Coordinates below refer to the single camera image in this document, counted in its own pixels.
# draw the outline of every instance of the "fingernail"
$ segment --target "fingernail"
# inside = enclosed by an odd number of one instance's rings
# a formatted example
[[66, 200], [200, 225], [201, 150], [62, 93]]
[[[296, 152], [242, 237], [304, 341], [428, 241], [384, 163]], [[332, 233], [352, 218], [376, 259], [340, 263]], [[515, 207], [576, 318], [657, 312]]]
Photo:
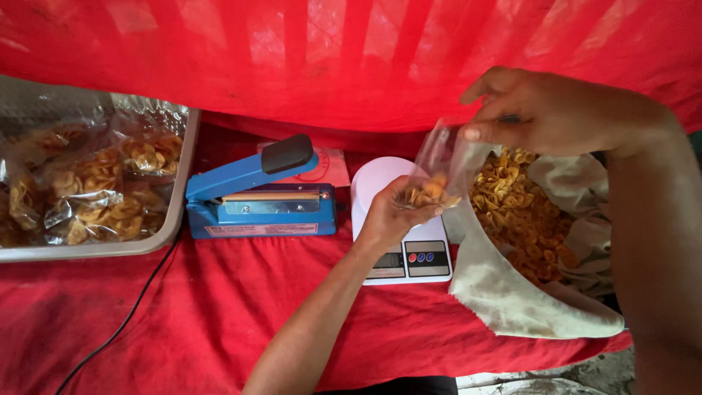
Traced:
[[475, 128], [467, 128], [463, 131], [463, 138], [470, 141], [476, 141], [480, 138], [480, 130]]

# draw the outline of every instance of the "human hand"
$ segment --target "human hand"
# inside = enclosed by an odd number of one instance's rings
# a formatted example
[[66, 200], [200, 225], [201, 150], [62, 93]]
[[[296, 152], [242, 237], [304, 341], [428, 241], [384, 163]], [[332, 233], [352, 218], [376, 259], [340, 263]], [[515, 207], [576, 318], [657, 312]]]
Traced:
[[409, 176], [397, 177], [376, 194], [354, 242], [355, 250], [385, 254], [398, 245], [413, 226], [425, 224], [444, 212], [439, 205], [420, 209], [404, 209], [397, 205], [395, 198], [408, 182]]
[[[463, 138], [552, 156], [607, 150], [621, 157], [682, 128], [666, 106], [648, 96], [545, 72], [493, 67], [461, 95], [483, 106]], [[519, 122], [499, 122], [518, 115]]]

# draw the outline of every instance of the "blue heat sealer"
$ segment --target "blue heat sealer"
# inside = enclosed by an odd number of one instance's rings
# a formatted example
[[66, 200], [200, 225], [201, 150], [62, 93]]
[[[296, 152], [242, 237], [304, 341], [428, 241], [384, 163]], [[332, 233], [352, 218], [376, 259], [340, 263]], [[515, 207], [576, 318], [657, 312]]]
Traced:
[[192, 237], [334, 234], [331, 184], [269, 184], [312, 170], [317, 163], [310, 138], [296, 134], [260, 154], [192, 176], [185, 191]]

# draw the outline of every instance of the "paper label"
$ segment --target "paper label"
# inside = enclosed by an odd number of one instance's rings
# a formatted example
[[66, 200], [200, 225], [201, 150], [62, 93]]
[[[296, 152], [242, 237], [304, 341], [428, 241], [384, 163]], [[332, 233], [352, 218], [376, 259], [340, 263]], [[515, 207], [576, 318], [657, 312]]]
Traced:
[[205, 226], [216, 238], [256, 235], [299, 235], [317, 232], [317, 224], [226, 225]]

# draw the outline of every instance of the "digital kitchen scale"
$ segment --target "digital kitchen scale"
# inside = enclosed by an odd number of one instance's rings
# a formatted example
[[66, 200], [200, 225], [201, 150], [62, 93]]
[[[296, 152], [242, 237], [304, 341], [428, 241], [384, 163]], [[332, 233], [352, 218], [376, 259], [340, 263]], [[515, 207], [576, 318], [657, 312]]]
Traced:
[[[414, 163], [400, 157], [379, 157], [366, 163], [351, 182], [353, 240], [361, 231], [373, 197], [399, 176], [423, 174]], [[434, 283], [451, 280], [453, 269], [441, 216], [412, 228], [400, 245], [383, 255], [363, 285]]]

